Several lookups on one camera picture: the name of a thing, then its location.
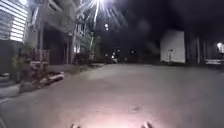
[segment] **building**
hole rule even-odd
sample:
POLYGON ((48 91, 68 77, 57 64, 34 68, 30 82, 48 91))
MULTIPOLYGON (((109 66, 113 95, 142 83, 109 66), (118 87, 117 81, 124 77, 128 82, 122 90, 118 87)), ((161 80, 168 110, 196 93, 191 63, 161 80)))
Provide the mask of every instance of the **building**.
POLYGON ((43 27, 43 50, 49 51, 49 62, 52 65, 70 62, 79 3, 79 0, 48 0, 44 7, 36 7, 33 12, 28 42, 34 48, 40 49, 38 29, 43 27))
POLYGON ((27 39, 31 8, 19 0, 0 1, 0 73, 11 72, 12 58, 27 39))
POLYGON ((186 63, 185 40, 183 31, 168 31, 161 40, 161 61, 186 63))

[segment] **white building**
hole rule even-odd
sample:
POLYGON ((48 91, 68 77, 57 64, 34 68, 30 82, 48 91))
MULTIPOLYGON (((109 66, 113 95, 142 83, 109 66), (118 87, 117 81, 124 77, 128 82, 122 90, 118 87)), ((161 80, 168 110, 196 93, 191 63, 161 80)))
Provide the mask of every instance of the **white building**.
POLYGON ((160 43, 161 61, 186 63, 184 32, 168 31, 160 43))

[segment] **light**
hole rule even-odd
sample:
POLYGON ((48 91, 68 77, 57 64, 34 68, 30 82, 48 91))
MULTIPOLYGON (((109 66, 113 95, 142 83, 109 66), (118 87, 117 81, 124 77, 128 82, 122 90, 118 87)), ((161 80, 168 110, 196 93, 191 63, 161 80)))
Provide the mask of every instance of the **light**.
POLYGON ((96 2, 99 2, 100 4, 104 4, 105 0, 95 0, 96 2))
POLYGON ((105 27, 108 28, 108 24, 105 24, 105 27))
POLYGON ((27 0, 19 0, 21 4, 26 5, 27 4, 27 0))
POLYGON ((218 43, 218 44, 217 44, 217 47, 218 47, 219 49, 221 49, 222 45, 223 45, 222 43, 218 43))
POLYGON ((74 53, 80 53, 80 47, 74 47, 74 53))
POLYGON ((14 36, 10 36, 10 40, 14 40, 14 41, 18 41, 18 42, 23 42, 22 38, 18 38, 18 37, 14 37, 14 36))

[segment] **street light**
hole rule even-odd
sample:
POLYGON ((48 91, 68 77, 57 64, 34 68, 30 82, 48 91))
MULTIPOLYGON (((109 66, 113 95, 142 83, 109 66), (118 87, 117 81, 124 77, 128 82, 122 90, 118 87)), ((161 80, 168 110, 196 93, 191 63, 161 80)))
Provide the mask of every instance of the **street light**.
POLYGON ((218 47, 219 49, 221 49, 221 47, 222 47, 222 43, 218 43, 218 44, 217 44, 217 47, 218 47))
POLYGON ((27 5, 27 0, 19 0, 21 4, 27 5))
POLYGON ((108 24, 105 24, 105 27, 108 28, 108 24))

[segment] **asphalt road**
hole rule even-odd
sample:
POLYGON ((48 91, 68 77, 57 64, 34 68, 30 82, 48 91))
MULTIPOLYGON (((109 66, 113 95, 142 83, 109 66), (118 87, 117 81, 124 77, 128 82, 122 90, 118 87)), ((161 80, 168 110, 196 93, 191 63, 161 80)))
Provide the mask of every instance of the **asphalt road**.
POLYGON ((223 128, 218 71, 108 65, 0 105, 9 128, 223 128))

